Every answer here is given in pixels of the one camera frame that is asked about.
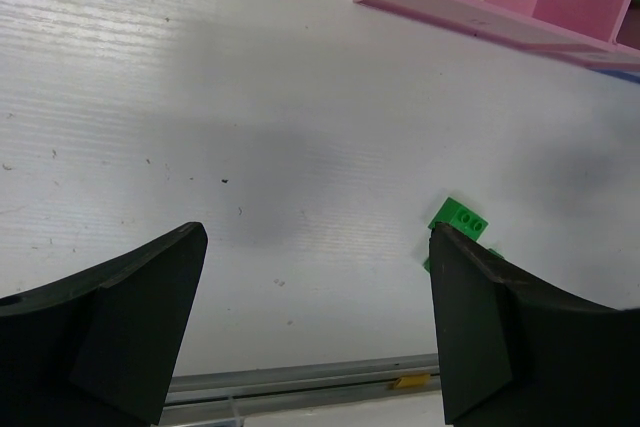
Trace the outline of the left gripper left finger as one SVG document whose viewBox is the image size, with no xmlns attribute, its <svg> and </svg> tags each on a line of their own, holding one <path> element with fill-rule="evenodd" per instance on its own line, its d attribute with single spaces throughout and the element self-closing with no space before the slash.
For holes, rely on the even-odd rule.
<svg viewBox="0 0 640 427">
<path fill-rule="evenodd" d="M 206 250 L 204 226 L 189 222 L 2 298 L 2 425 L 158 424 Z"/>
</svg>

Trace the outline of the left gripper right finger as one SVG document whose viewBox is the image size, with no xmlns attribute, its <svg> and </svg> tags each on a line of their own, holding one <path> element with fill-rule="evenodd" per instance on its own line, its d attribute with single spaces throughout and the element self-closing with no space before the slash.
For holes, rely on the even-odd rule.
<svg viewBox="0 0 640 427">
<path fill-rule="evenodd" d="M 429 241 L 451 426 L 635 426 L 639 312 L 566 292 L 439 223 Z"/>
</svg>

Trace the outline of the green lego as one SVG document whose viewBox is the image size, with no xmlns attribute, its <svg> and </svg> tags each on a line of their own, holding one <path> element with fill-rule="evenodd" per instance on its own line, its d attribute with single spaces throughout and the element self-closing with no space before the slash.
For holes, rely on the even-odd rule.
<svg viewBox="0 0 640 427">
<path fill-rule="evenodd" d="M 484 218 L 452 197 L 444 201 L 429 222 L 428 228 L 433 230 L 437 223 L 449 224 L 474 241 L 477 241 L 488 227 Z"/>
<path fill-rule="evenodd" d="M 493 248 L 489 248 L 488 251 L 490 253 L 492 253 L 494 256 L 498 257 L 498 258 L 505 259 L 505 257 L 500 252 L 498 252 L 497 250 L 495 250 Z M 429 258 L 427 258 L 425 260 L 425 262 L 423 263 L 423 267 L 426 270 L 426 272 L 428 272 L 428 273 L 431 272 L 431 263 L 430 263 L 430 259 Z"/>
</svg>

